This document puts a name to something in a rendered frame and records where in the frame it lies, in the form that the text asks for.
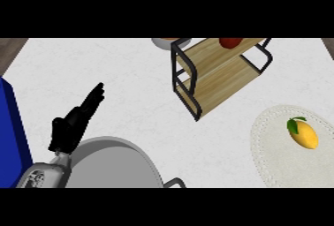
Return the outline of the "white oval placemat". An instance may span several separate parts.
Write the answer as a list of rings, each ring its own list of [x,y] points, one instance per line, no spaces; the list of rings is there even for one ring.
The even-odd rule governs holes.
[[[303,117],[318,135],[318,147],[302,147],[289,132],[290,118]],[[269,187],[334,188],[334,125],[312,111],[278,105],[261,113],[250,130],[250,150]]]

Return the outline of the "wooden tiered shelf black frame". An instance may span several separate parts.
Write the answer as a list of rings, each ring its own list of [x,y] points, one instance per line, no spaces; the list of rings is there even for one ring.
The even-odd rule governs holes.
[[[244,38],[234,49],[221,46],[219,38],[206,38],[190,49],[172,43],[173,91],[188,108],[195,121],[262,75],[274,61],[266,49],[271,38]],[[259,68],[244,53],[256,47],[266,55],[266,63]]]

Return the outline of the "grey bowl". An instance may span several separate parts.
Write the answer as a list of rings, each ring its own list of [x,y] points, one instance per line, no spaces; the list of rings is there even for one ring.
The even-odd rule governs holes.
[[[164,50],[172,50],[172,43],[176,41],[178,39],[175,38],[169,38],[169,39],[163,39],[163,38],[151,38],[151,41],[154,43],[154,45],[164,49]],[[191,43],[191,40],[185,41],[181,45],[179,48],[184,48],[188,44]]]

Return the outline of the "blue box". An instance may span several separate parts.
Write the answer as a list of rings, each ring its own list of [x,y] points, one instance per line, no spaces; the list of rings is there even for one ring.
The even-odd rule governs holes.
[[[14,188],[33,159],[14,88],[0,79],[0,188]]]

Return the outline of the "red round fruit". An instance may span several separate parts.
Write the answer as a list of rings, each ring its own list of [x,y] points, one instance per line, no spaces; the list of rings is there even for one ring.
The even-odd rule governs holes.
[[[240,45],[241,41],[241,38],[221,38],[219,44],[225,49],[234,49]]]

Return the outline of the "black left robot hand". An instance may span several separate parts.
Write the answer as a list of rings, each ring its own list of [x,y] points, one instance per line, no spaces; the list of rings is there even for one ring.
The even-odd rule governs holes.
[[[55,153],[70,154],[77,148],[85,135],[89,121],[105,99],[104,83],[99,83],[83,100],[83,104],[73,108],[65,117],[52,120],[51,146]]]

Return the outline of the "grey metal pot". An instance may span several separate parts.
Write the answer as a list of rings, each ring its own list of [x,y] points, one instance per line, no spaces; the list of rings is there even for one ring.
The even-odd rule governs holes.
[[[163,181],[150,156],[126,139],[102,136],[85,140],[71,158],[68,188],[185,188],[179,177]]]

